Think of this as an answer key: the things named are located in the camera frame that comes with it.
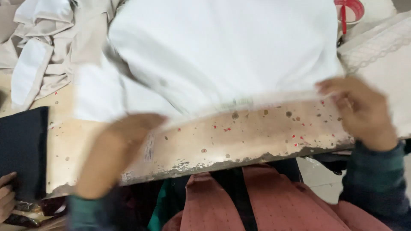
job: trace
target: paint stain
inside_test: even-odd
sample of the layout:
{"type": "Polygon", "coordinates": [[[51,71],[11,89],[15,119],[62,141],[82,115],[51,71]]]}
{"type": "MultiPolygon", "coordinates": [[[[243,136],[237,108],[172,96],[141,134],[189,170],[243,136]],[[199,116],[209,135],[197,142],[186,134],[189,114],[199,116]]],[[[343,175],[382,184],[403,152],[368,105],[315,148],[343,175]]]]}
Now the paint stain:
{"type": "Polygon", "coordinates": [[[231,118],[233,118],[233,120],[238,119],[238,113],[235,111],[232,115],[231,118]]]}

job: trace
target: pink cloth with dots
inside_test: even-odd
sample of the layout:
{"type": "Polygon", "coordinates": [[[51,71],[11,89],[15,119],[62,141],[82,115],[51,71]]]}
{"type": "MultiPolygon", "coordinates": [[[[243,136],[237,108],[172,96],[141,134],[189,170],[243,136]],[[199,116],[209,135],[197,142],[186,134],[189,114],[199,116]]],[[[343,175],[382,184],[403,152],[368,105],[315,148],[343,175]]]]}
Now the pink cloth with dots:
{"type": "MultiPolygon", "coordinates": [[[[359,207],[331,205],[307,185],[293,183],[266,165],[242,168],[259,231],[389,231],[359,207]]],[[[194,174],[186,185],[185,208],[163,231],[244,231],[230,196],[209,173],[194,174]]]]}

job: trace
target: hand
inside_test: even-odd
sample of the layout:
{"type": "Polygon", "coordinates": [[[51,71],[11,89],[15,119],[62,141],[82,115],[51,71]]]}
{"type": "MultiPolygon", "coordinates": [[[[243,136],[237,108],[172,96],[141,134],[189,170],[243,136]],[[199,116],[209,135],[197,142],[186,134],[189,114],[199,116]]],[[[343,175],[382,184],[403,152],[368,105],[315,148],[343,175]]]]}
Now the hand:
{"type": "Polygon", "coordinates": [[[165,120],[158,114],[135,114],[111,124],[95,140],[76,194],[85,199],[103,197],[140,153],[148,132],[165,120]]]}
{"type": "Polygon", "coordinates": [[[355,77],[334,78],[316,84],[323,95],[332,94],[344,129],[375,151],[398,144],[384,95],[355,77]]]}
{"type": "Polygon", "coordinates": [[[0,224],[10,216],[16,204],[16,201],[14,200],[16,193],[12,191],[10,185],[6,185],[15,178],[16,175],[17,173],[13,172],[0,178],[0,224]]]}

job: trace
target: sleeve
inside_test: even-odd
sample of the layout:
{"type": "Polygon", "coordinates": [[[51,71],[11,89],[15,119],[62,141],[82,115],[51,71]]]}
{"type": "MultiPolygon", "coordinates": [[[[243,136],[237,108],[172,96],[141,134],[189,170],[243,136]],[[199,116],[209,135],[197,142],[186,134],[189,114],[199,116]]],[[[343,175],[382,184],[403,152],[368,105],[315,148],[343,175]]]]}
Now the sleeve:
{"type": "Polygon", "coordinates": [[[118,188],[104,197],[87,200],[69,196],[68,231],[125,231],[138,230],[132,214],[121,203],[118,188]]]}
{"type": "Polygon", "coordinates": [[[410,204],[405,195],[404,147],[393,150],[368,150],[360,141],[355,143],[343,177],[343,192],[339,199],[350,202],[387,224],[410,224],[410,204]]]}

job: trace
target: wooden table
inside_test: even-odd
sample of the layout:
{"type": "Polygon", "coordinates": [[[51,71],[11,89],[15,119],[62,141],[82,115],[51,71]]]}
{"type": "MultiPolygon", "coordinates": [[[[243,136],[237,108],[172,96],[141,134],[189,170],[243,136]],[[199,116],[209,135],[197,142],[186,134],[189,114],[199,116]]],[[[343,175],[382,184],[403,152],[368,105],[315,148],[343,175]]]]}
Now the wooden table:
{"type": "MultiPolygon", "coordinates": [[[[14,113],[10,99],[11,75],[0,74],[5,98],[0,117],[14,113]]],[[[68,195],[95,136],[105,123],[71,117],[74,85],[34,102],[49,106],[47,138],[48,197],[68,195]]],[[[290,102],[259,111],[239,111],[207,118],[158,134],[154,156],[143,156],[122,176],[122,185],[178,177],[306,156],[352,147],[353,138],[341,127],[328,102],[290,102]]]]}

